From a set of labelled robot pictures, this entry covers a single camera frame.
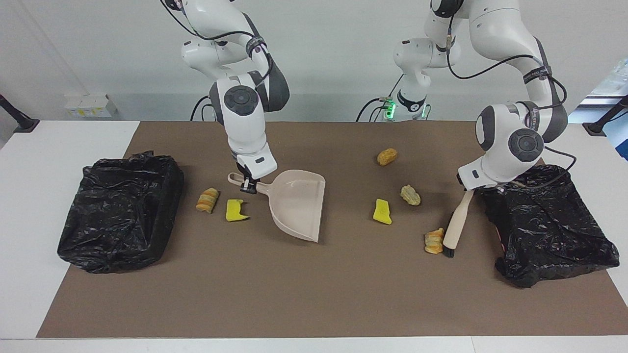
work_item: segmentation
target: fried snack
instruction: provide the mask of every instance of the fried snack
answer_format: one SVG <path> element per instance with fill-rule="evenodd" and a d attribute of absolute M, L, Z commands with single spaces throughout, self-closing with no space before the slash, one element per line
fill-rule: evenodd
<path fill-rule="evenodd" d="M 397 159 L 397 150 L 394 148 L 385 149 L 377 156 L 377 162 L 381 166 L 388 165 Z"/>
<path fill-rule="evenodd" d="M 393 224 L 393 220 L 391 219 L 391 210 L 388 206 L 388 201 L 382 200 L 380 198 L 377 199 L 375 205 L 375 213 L 373 213 L 373 219 L 382 222 L 383 224 L 391 225 Z"/>
<path fill-rule="evenodd" d="M 220 192 L 214 188 L 209 188 L 200 194 L 197 202 L 197 210 L 212 213 L 216 200 L 218 200 Z"/>
<path fill-rule="evenodd" d="M 235 222 L 237 220 L 248 219 L 249 216 L 240 214 L 244 200 L 227 200 L 227 221 Z"/>
<path fill-rule="evenodd" d="M 439 228 L 437 231 L 425 234 L 425 251 L 430 254 L 440 254 L 443 252 L 443 239 L 445 230 Z"/>
<path fill-rule="evenodd" d="M 401 188 L 401 198 L 403 198 L 403 200 L 407 202 L 410 206 L 418 206 L 421 204 L 421 197 L 410 185 L 406 185 L 405 187 Z"/>

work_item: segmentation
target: black garbage bag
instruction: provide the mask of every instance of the black garbage bag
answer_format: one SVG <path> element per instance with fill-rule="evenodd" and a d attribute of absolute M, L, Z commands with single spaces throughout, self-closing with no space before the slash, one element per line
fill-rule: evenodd
<path fill-rule="evenodd" d="M 495 224 L 504 257 L 497 270 L 512 284 L 530 288 L 538 281 L 570 278 L 619 266 L 619 252 L 604 236 L 565 170 L 535 166 L 505 186 L 482 190 L 486 214 Z"/>
<path fill-rule="evenodd" d="M 152 151 L 85 167 L 57 254 L 90 273 L 154 263 L 168 244 L 182 189 L 174 159 Z"/>

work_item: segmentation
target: table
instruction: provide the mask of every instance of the table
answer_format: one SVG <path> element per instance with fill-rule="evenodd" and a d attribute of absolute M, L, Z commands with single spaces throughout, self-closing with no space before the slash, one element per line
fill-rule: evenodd
<path fill-rule="evenodd" d="M 82 177 L 81 168 L 99 158 L 120 158 L 138 122 L 43 121 L 31 134 L 16 135 L 0 150 L 0 351 L 73 352 L 152 350 L 171 352 L 342 350 L 356 352 L 619 352 L 622 337 L 408 337 L 373 339 L 143 339 L 35 340 L 68 264 L 50 252 L 56 248 L 69 205 Z M 572 176 L 607 237 L 628 248 L 620 210 L 628 206 L 628 164 L 603 138 L 590 137 L 571 125 L 552 147 L 578 156 Z M 547 163 L 567 165 L 568 158 L 551 153 Z M 624 299 L 628 270 L 609 271 Z"/>

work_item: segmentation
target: sponge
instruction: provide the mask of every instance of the sponge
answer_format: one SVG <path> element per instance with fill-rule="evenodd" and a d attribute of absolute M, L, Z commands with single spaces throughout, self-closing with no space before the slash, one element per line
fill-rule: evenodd
<path fill-rule="evenodd" d="M 244 220 L 249 218 L 247 215 L 241 215 L 242 204 L 244 200 L 227 200 L 227 220 L 229 222 L 235 222 L 237 220 Z"/>
<path fill-rule="evenodd" d="M 220 192 L 214 188 L 209 188 L 201 194 L 197 202 L 197 210 L 212 213 L 216 200 L 218 200 Z"/>
<path fill-rule="evenodd" d="M 375 204 L 375 213 L 373 214 L 373 219 L 382 222 L 383 224 L 393 224 L 393 220 L 391 219 L 391 210 L 388 206 L 388 201 L 382 200 L 380 198 L 377 199 Z"/>

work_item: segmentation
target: wooden handle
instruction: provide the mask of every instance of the wooden handle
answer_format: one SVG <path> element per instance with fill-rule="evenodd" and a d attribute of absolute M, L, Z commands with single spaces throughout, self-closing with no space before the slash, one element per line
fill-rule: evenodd
<path fill-rule="evenodd" d="M 467 221 L 469 203 L 473 199 L 473 194 L 473 190 L 465 192 L 460 205 L 458 205 L 456 210 L 453 211 L 452 219 L 449 221 L 449 226 L 447 227 L 445 238 L 443 240 L 443 245 L 449 249 L 453 250 L 458 246 L 462 229 L 465 227 L 465 222 Z"/>
<path fill-rule="evenodd" d="M 241 186 L 242 183 L 244 183 L 244 176 L 238 173 L 229 173 L 229 175 L 227 175 L 227 180 L 233 185 Z M 266 196 L 270 196 L 271 185 L 272 184 L 268 185 L 268 184 L 258 182 L 257 191 L 260 193 L 263 193 Z"/>

